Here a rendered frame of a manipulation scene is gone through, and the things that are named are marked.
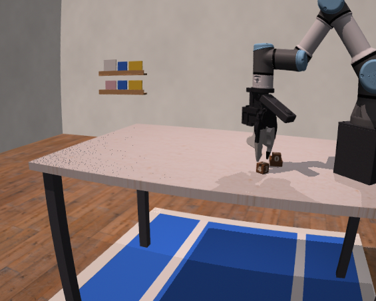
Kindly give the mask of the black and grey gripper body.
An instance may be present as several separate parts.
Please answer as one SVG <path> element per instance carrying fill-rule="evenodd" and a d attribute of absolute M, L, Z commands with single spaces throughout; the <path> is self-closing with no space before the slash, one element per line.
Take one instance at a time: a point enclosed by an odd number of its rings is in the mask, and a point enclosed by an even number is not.
<path fill-rule="evenodd" d="M 266 127 L 271 128 L 276 122 L 276 115 L 259 100 L 263 94 L 274 93 L 274 89 L 247 87 L 246 92 L 250 93 L 250 104 L 242 107 L 242 124 L 252 127 L 255 125 L 256 119 L 262 117 L 263 129 L 266 129 Z"/>

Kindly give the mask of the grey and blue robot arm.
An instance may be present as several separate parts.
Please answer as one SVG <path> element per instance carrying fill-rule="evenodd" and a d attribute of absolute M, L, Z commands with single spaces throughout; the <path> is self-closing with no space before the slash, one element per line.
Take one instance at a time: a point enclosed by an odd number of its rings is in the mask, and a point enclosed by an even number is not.
<path fill-rule="evenodd" d="M 252 87 L 272 89 L 274 69 L 305 71 L 319 44 L 334 28 L 351 55 L 351 66 L 359 79 L 357 102 L 350 123 L 375 128 L 376 49 L 368 43 L 345 0 L 317 0 L 317 4 L 321 10 L 295 50 L 274 49 L 271 43 L 254 45 Z M 273 95 L 262 95 L 260 102 L 284 123 L 294 122 L 296 115 Z"/>

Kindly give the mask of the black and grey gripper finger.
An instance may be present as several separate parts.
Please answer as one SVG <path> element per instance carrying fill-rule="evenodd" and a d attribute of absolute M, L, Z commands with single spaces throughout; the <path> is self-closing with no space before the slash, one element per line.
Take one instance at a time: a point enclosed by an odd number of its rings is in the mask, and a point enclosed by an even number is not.
<path fill-rule="evenodd" d="M 276 139 L 277 128 L 278 128 L 278 124 L 277 124 L 277 117 L 276 117 L 276 122 L 271 128 L 266 127 L 266 129 L 263 129 L 263 131 L 265 132 L 265 137 L 263 139 L 262 144 L 267 147 L 266 159 L 269 159 L 270 157 L 272 147 Z"/>
<path fill-rule="evenodd" d="M 263 139 L 265 136 L 265 132 L 262 130 L 262 117 L 260 119 L 257 119 L 257 122 L 254 125 L 254 131 L 253 135 L 248 137 L 246 142 L 253 148 L 255 148 L 255 154 L 256 154 L 256 162 L 259 162 L 261 156 L 262 156 L 262 148 L 263 148 Z"/>

